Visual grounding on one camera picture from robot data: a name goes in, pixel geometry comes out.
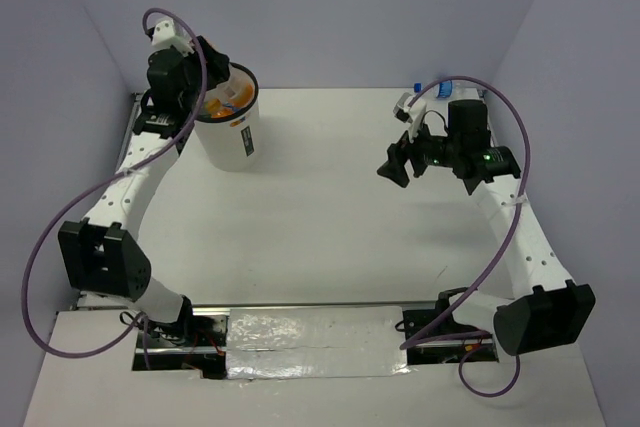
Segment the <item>long orange label bottle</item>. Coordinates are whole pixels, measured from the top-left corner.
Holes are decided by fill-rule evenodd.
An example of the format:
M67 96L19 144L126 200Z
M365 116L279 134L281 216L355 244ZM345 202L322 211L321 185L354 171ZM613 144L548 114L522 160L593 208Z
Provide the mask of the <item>long orange label bottle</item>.
M234 105L238 112L249 105L254 93L252 81L248 80L245 73L230 61L229 80L213 90L207 90L205 105L212 99L219 99L223 103Z

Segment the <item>small orange juice bottle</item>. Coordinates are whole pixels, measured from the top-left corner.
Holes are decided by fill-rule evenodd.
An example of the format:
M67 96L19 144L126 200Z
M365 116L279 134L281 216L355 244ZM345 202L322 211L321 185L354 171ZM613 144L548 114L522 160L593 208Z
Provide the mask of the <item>small orange juice bottle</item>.
M230 103L223 103L219 99L212 99L204 106L204 112L211 119L221 119L233 115L237 112L237 109Z

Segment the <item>small blue cap bottle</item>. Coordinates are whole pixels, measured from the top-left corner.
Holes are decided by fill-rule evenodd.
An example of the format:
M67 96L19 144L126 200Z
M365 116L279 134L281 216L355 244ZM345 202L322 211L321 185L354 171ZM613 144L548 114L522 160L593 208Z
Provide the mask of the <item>small blue cap bottle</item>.
M467 87L467 83L461 79L441 81L429 89L421 83L416 83L413 96L435 100L461 100L467 97Z

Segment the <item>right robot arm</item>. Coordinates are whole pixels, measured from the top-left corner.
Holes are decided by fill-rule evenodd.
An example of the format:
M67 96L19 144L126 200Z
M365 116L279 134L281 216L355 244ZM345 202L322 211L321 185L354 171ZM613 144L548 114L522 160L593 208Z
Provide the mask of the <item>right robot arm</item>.
M483 272L471 286L443 294L434 320L410 335L409 349L432 335L456 338L468 327L489 333L510 356L569 345L578 340L596 303L588 284L577 284L547 240L522 191L524 172L511 150L493 143L481 100L449 103L444 132L435 135L424 100L405 94L394 108L407 128L387 149L379 176L405 188L427 168L447 168L461 180L500 246L490 265L503 264L512 295L481 292Z

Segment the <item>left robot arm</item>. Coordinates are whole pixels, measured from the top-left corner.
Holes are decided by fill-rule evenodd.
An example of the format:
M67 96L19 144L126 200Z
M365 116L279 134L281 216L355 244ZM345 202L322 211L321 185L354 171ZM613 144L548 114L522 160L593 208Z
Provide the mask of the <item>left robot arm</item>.
M177 47L148 59L148 90L140 100L118 178L77 221L66 221L58 242L70 285L120 301L145 314L155 337L184 345L195 335L191 301L152 276L151 262L137 239L145 212L192 130L189 118L202 87L230 77L229 59L198 37L192 52Z

